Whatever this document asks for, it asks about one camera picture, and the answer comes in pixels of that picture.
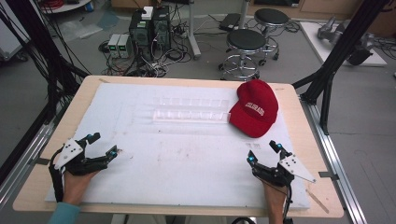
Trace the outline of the round white table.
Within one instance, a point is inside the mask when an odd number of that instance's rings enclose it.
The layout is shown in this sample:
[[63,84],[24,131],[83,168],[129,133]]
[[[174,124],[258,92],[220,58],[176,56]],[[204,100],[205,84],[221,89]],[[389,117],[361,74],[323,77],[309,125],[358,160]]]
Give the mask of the round white table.
[[84,7],[92,0],[37,0],[39,8],[46,14],[61,13]]

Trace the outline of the white platform board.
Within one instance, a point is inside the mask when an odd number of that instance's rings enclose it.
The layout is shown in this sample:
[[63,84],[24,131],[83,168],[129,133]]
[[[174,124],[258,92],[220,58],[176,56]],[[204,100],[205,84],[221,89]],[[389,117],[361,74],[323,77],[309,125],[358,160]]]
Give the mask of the white platform board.
[[[322,26],[322,23],[301,21],[300,24],[305,37],[310,42],[311,47],[317,54],[320,61],[323,63],[330,55],[333,45],[327,39],[319,39],[317,37],[318,29]],[[361,66],[383,67],[387,65],[387,63],[374,49],[371,49],[370,52],[372,55],[361,63]]]

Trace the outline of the person's left hand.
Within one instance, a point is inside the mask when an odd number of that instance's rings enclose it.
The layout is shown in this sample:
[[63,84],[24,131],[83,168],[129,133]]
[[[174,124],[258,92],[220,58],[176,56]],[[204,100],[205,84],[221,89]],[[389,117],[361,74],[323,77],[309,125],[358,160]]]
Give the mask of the person's left hand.
[[97,175],[97,172],[87,175],[72,175],[69,172],[64,173],[64,197],[63,202],[73,205],[80,205],[85,191],[90,185],[91,180]]

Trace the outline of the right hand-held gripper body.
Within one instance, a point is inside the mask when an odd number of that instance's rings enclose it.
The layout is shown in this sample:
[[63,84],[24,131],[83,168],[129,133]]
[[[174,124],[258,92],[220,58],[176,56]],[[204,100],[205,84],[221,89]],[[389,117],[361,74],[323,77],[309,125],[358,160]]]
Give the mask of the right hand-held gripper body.
[[289,186],[295,176],[311,183],[316,182],[316,178],[295,155],[290,155],[280,160],[276,167],[267,167],[256,163],[256,176],[260,180],[267,181],[278,187]]

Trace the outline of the person's right hand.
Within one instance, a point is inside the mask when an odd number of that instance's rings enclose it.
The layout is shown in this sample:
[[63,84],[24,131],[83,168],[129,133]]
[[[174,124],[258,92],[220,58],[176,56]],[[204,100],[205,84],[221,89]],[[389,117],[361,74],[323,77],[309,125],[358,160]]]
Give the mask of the person's right hand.
[[267,182],[263,183],[263,187],[267,210],[273,214],[282,214],[287,196],[287,188],[274,186]]

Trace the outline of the aluminium rail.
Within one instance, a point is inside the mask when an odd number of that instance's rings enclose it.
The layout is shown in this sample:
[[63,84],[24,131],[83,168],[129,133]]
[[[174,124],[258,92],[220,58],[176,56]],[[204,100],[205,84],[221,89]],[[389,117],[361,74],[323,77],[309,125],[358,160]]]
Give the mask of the aluminium rail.
[[41,127],[32,125],[0,167],[0,210],[35,166],[55,129],[53,122]]
[[368,224],[359,201],[347,177],[347,172],[339,158],[331,137],[320,127],[320,113],[316,105],[301,100],[301,105],[317,139],[319,150],[328,167],[328,177],[332,180],[340,198],[343,210],[351,224]]

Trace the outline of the clear acrylic compartment tray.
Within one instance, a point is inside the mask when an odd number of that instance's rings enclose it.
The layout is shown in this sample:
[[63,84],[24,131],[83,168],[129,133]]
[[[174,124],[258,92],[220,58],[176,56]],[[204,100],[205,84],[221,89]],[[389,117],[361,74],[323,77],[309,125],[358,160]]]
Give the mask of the clear acrylic compartment tray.
[[230,117],[222,99],[155,97],[153,108],[153,119],[162,122],[227,123]]

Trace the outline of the clear plastic sheet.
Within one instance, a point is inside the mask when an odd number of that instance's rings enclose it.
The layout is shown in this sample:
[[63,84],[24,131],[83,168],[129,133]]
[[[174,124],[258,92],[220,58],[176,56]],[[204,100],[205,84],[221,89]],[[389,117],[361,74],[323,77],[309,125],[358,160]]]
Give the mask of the clear plastic sheet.
[[60,25],[64,41],[85,39],[102,31],[96,24],[83,25],[80,21],[66,21]]

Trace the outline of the black computer tower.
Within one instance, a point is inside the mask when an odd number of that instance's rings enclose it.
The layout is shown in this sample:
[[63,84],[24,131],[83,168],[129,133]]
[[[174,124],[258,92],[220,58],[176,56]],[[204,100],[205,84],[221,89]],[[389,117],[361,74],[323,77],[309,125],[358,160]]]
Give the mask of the black computer tower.
[[143,20],[147,12],[138,9],[134,12],[129,25],[129,33],[134,45],[134,51],[140,53],[148,61],[152,61],[151,41],[153,39],[151,20]]
[[169,50],[171,48],[170,36],[170,10],[169,6],[156,7],[152,17],[157,48]]

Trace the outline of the black flat case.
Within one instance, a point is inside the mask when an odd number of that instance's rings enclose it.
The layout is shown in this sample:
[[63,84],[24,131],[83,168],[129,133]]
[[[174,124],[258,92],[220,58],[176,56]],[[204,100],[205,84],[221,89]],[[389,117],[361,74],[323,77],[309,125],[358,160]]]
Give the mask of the black flat case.
[[240,15],[238,13],[227,14],[226,17],[220,22],[219,28],[223,31],[232,31],[238,27]]

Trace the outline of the red baseball cap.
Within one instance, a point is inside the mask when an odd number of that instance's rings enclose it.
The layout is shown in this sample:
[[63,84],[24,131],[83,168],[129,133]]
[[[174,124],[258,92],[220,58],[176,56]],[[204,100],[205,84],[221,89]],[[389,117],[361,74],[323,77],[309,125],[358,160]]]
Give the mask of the red baseball cap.
[[278,101],[272,88],[260,79],[241,84],[238,101],[229,111],[229,122],[252,138],[265,135],[276,122]]

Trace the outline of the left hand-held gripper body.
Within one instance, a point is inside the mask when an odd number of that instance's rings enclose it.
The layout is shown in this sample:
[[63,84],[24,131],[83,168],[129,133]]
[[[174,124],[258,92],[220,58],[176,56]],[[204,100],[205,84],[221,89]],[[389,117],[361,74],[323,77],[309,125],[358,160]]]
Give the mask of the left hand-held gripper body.
[[61,149],[60,156],[54,164],[54,169],[60,172],[68,171],[72,175],[87,175],[106,169],[104,158],[90,159],[85,157],[85,147],[93,140],[83,138],[68,139]]

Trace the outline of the grey metal stand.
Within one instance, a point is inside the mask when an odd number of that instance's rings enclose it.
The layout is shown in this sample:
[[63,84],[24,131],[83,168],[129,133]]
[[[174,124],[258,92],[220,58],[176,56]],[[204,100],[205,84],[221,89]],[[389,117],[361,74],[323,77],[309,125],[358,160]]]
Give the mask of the grey metal stand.
[[201,58],[201,51],[199,49],[197,40],[194,35],[194,0],[188,0],[189,6],[189,31],[188,31],[188,39],[191,45],[191,50],[193,54],[193,59],[198,60]]

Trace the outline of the thin wooden stick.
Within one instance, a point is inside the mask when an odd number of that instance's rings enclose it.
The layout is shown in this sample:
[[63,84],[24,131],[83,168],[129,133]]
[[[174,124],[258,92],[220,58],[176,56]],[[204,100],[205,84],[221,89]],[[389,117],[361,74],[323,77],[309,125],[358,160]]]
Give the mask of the thin wooden stick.
[[307,195],[309,195],[312,200],[326,213],[329,214],[330,210],[324,205],[324,203],[313,193],[311,192],[309,189],[305,190]]

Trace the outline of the white foam mat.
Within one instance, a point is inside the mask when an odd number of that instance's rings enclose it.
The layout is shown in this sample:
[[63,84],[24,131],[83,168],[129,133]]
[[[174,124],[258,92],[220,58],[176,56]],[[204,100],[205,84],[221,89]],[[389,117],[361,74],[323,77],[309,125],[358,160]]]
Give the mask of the white foam mat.
[[260,138],[229,123],[162,122],[153,119],[155,97],[237,101],[230,88],[102,83],[74,137],[99,133],[89,158],[117,146],[119,155],[91,182],[85,203],[263,208],[262,184],[247,162],[251,150],[274,167],[274,140],[292,149],[284,114]]

